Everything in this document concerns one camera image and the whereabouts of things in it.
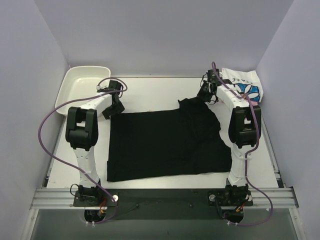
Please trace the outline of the white plastic bin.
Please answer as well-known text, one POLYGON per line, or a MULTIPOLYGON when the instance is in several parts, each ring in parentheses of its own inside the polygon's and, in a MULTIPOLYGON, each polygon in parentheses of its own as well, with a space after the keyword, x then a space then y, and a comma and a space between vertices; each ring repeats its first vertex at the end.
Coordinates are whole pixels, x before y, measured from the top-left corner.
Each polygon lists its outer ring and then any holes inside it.
POLYGON ((95 96, 96 85, 110 76, 110 69, 104 66, 76 66, 69 69, 60 86, 55 107, 72 100, 95 96))

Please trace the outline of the white daisy print t shirt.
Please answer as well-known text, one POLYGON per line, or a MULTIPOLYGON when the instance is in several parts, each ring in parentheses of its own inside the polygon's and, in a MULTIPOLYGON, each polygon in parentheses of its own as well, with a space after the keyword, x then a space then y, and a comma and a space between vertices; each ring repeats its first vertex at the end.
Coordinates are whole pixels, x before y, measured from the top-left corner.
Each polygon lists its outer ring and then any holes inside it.
POLYGON ((252 102, 260 103, 262 101, 264 91, 255 70, 244 72, 222 68, 220 74, 224 80, 230 80, 233 88, 241 95, 247 94, 252 102))

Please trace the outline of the black t shirt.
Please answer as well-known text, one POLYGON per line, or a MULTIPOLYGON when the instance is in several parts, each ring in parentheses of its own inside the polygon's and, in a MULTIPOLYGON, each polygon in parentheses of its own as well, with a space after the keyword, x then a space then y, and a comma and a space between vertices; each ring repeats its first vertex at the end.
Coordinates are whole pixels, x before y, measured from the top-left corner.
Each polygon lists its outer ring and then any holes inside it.
POLYGON ((110 120, 107 180, 226 173, 231 149, 208 106, 195 99, 173 110, 121 113, 110 120))

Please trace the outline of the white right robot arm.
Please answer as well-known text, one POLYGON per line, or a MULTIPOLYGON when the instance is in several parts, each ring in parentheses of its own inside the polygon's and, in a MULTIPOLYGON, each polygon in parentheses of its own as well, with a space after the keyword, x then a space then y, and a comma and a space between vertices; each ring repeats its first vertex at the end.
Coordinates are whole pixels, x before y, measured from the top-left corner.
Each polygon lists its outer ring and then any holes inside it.
POLYGON ((231 169, 227 177, 224 196, 217 194, 216 201, 229 206, 243 204, 250 200, 248 168, 251 153, 260 142, 262 111, 253 105, 246 93, 240 93, 232 82, 221 79, 217 68, 209 69, 202 76, 197 98, 209 103, 221 101, 230 111, 228 137, 231 146, 231 169))

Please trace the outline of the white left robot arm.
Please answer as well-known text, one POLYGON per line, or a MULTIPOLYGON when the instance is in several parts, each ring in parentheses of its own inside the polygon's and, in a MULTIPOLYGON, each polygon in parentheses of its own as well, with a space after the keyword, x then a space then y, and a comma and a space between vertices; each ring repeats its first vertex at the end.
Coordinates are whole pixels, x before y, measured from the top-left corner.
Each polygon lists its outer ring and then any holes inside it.
POLYGON ((79 107, 70 107, 67 112, 65 139, 73 149, 80 172, 77 198, 92 206, 104 199, 94 154, 99 137, 98 117, 109 120, 122 113, 125 107, 120 97, 126 90, 127 85, 120 79, 104 78, 97 84, 94 98, 79 107))

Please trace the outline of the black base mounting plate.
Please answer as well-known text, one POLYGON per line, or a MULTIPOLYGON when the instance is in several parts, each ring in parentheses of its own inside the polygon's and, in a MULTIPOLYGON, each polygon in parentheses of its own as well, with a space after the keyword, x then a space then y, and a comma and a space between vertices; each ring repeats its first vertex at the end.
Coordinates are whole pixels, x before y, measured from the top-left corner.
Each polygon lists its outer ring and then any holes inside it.
POLYGON ((88 222, 110 220, 219 220, 224 212, 243 219, 253 200, 247 187, 212 189, 110 189, 109 197, 74 194, 73 206, 84 208, 88 222))

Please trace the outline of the aluminium front rail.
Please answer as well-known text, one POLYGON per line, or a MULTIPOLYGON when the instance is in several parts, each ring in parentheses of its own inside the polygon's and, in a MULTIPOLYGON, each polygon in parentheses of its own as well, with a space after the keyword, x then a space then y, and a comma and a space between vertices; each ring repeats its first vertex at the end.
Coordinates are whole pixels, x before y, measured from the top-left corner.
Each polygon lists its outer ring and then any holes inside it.
MULTIPOLYGON (((294 189, 291 188, 262 188, 261 192, 251 188, 254 208, 266 209, 270 206, 265 193, 272 201, 275 209, 299 208, 294 189)), ((68 189, 41 188, 34 193, 30 209, 71 209, 74 197, 68 189)))

